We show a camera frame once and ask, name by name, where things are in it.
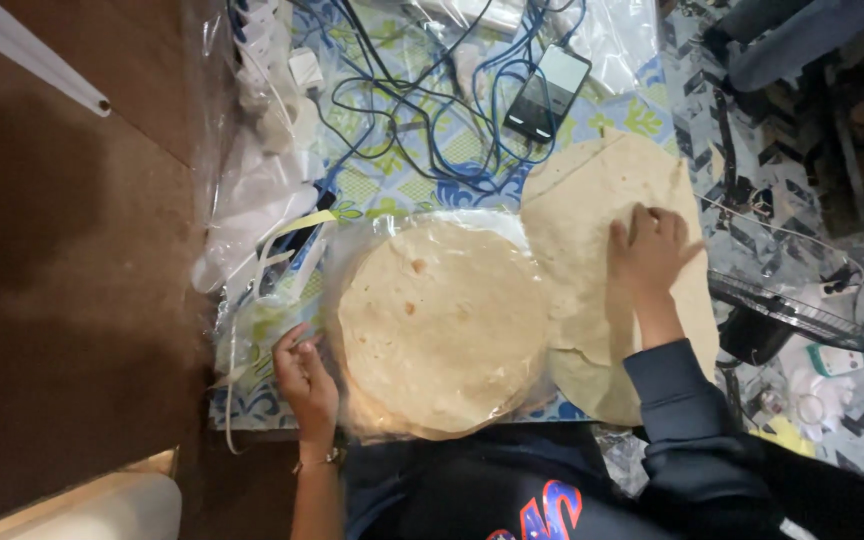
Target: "bracelet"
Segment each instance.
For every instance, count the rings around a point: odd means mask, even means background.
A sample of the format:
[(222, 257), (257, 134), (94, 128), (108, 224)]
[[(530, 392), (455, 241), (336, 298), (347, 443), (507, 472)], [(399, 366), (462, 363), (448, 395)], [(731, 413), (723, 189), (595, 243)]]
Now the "bracelet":
[(330, 463), (338, 463), (339, 458), (341, 456), (342, 456), (342, 452), (339, 451), (339, 448), (332, 447), (332, 451), (330, 451), (328, 454), (326, 454), (325, 459), (323, 459), (321, 461), (312, 461), (310, 463), (303, 463), (303, 460), (301, 460), (301, 459), (298, 460), (298, 462), (295, 463), (295, 466), (292, 469), (292, 474), (297, 475), (300, 471), (303, 470), (303, 467), (308, 467), (311, 465), (323, 465), (323, 464), (330, 464)]

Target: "table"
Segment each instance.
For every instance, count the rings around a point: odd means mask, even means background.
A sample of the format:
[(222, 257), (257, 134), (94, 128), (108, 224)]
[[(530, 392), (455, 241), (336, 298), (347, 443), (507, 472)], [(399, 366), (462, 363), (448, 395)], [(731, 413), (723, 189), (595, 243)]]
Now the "table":
[[(341, 18), (334, 6), (328, 0), (318, 0), (309, 4), (326, 22), (329, 34), (337, 42), (342, 43), (346, 55), (352, 60), (361, 57), (356, 51), (354, 37), (349, 33), (348, 26), (341, 28)], [(396, 15), (362, 7), (358, 11), (360, 19), (366, 24), (369, 35), (373, 30), (381, 32), (385, 38), (373, 37), (373, 42), (383, 55), (390, 70), (400, 70), (409, 80), (415, 80), (419, 69), (431, 64), (431, 53), (427, 49), (428, 39), (418, 39), (410, 35), (410, 30), (403, 31), (402, 18)], [(319, 23), (311, 16), (295, 10), (294, 13), (294, 43), (315, 48), (318, 45)], [(491, 45), (489, 56), (495, 55), (507, 47), (505, 43)], [(588, 141), (600, 137), (599, 130), (604, 126), (641, 134), (655, 141), (669, 154), (678, 157), (679, 148), (675, 137), (675, 128), (669, 112), (668, 95), (666, 93), (666, 76), (660, 58), (656, 55), (638, 71), (639, 80), (644, 87), (634, 92), (618, 96), (603, 97), (590, 84), (584, 84), (582, 90), (572, 105), (568, 117), (558, 130), (556, 147), (565, 148), (573, 142)], [(445, 82), (441, 88), (447, 89)], [(324, 111), (326, 118), (346, 133), (354, 133), (354, 126), (361, 123), (363, 115), (353, 114), (333, 107)], [(337, 137), (331, 136), (329, 141), (319, 151), (328, 157), (330, 166), (336, 164), (346, 153)], [(382, 133), (366, 140), (363, 151), (375, 153), (380, 147), (370, 147), (381, 142)], [(443, 117), (436, 129), (436, 141), (442, 153), (452, 163), (462, 162), (470, 156), (477, 155), (478, 139), (461, 119)], [(417, 136), (406, 143), (410, 153), (415, 157), (425, 159), (423, 153), (424, 141)], [(360, 219), (372, 219), (380, 215), (408, 215), (415, 211), (427, 211), (439, 207), (505, 207), (517, 210), (520, 205), (522, 185), (528, 175), (528, 166), (519, 166), (512, 171), (503, 171), (507, 176), (499, 177), (501, 185), (499, 192), (482, 195), (462, 186), (453, 180), (430, 180), (415, 173), (407, 162), (393, 152), (373, 160), (347, 159), (332, 172), (325, 181), (334, 183), (338, 199), (333, 204), (331, 212), (340, 223), (353, 222)], [(294, 311), (288, 314), (294, 322), (310, 320), (313, 326), (320, 326), (320, 298), (323, 290), (323, 277), (316, 270), (308, 281), (305, 289), (294, 306)], [(276, 336), (261, 336), (254, 357), (258, 360), (246, 374), (239, 378), (232, 387), (230, 401), (230, 423), (234, 430), (267, 431), (294, 430), (297, 427), (295, 416), (288, 403), (279, 393), (272, 372), (271, 356), (268, 349)], [(213, 395), (209, 406), (210, 424), (218, 430), (226, 428), (226, 406), (229, 402), (229, 392), (225, 388), (218, 389)], [(525, 414), (513, 415), (510, 422), (562, 422), (590, 420), (590, 418), (575, 405), (566, 400), (561, 392), (546, 399), (543, 406)]]

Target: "electric fan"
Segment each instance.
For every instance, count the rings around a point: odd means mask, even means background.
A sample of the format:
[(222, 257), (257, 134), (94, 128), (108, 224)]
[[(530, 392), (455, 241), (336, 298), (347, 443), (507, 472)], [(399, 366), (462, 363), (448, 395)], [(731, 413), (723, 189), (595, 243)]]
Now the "electric fan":
[(738, 361), (756, 366), (769, 362), (793, 334), (864, 353), (864, 325), (818, 307), (714, 270), (708, 271), (708, 292), (735, 307), (719, 325), (719, 341)]

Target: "person's left hand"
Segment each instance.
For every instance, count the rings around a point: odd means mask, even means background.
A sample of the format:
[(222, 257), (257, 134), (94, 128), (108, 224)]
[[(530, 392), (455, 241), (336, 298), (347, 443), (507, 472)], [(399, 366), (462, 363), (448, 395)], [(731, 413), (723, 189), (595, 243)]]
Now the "person's left hand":
[(278, 389), (298, 422), (299, 459), (311, 463), (332, 451), (339, 391), (315, 348), (322, 337), (298, 341), (308, 329), (308, 323), (293, 327), (271, 350)]

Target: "fan grille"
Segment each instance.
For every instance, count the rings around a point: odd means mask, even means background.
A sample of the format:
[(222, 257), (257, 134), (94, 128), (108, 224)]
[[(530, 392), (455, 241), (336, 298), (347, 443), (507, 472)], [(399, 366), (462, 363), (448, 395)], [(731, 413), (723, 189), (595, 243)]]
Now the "fan grille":
[(708, 271), (708, 291), (716, 300), (768, 315), (812, 341), (864, 353), (864, 325), (714, 270)]

